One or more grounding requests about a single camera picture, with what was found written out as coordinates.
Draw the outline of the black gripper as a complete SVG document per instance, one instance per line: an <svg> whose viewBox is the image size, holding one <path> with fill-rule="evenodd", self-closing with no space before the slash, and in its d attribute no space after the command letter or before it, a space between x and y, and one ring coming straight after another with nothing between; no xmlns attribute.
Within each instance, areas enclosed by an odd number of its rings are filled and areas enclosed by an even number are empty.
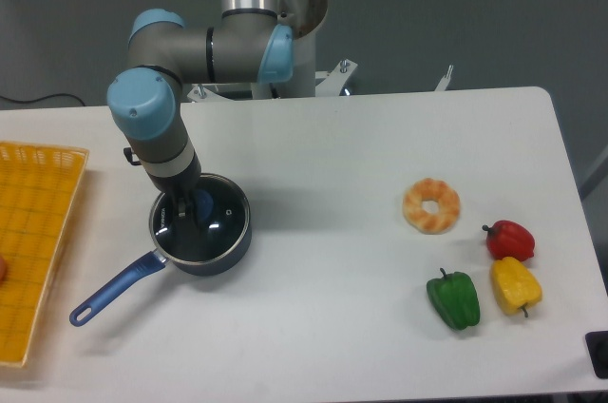
<svg viewBox="0 0 608 403"><path fill-rule="evenodd" d="M167 227L172 232L183 230L188 222L199 229L204 222L204 195L196 187L201 174L200 161L193 158L186 168L170 177L148 174L152 183L172 199Z"/></svg>

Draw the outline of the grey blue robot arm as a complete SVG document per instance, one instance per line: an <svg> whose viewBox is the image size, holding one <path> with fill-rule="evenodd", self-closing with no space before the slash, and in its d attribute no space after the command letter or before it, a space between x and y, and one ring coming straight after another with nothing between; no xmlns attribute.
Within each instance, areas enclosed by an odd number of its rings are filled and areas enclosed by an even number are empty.
<svg viewBox="0 0 608 403"><path fill-rule="evenodd" d="M167 196L180 223L198 218L200 162L180 113L184 85L278 84L294 73L293 31L277 0L221 0L220 24L187 28L177 14L147 10L128 40L127 69L108 87L128 155Z"/></svg>

